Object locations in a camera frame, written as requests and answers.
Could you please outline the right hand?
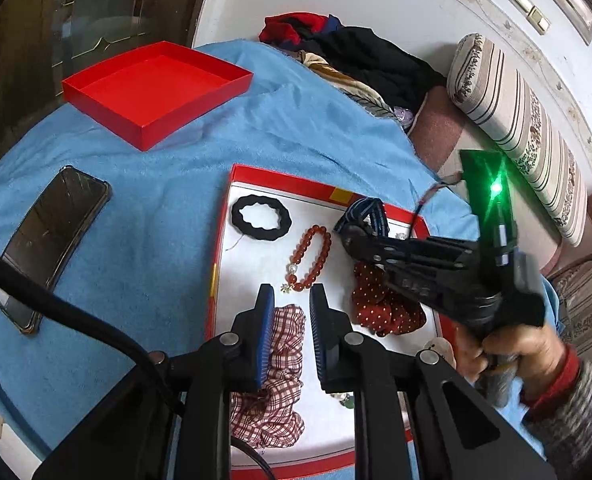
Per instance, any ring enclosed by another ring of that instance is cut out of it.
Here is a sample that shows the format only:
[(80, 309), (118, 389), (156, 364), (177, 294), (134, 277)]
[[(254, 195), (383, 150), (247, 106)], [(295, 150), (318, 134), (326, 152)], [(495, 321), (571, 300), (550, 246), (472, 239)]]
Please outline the right hand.
[(479, 342), (455, 323), (456, 368), (470, 382), (477, 382), (489, 367), (491, 356), (516, 356), (522, 393), (535, 401), (553, 385), (565, 365), (568, 349), (552, 326), (507, 326)]

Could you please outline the grey red sleeve forearm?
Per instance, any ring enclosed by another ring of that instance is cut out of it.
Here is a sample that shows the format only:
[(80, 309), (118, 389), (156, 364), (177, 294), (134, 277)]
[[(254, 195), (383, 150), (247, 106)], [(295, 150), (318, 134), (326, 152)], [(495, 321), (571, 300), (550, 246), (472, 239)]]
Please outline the grey red sleeve forearm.
[(564, 365), (522, 424), (540, 441), (559, 479), (592, 479), (592, 363), (567, 348)]

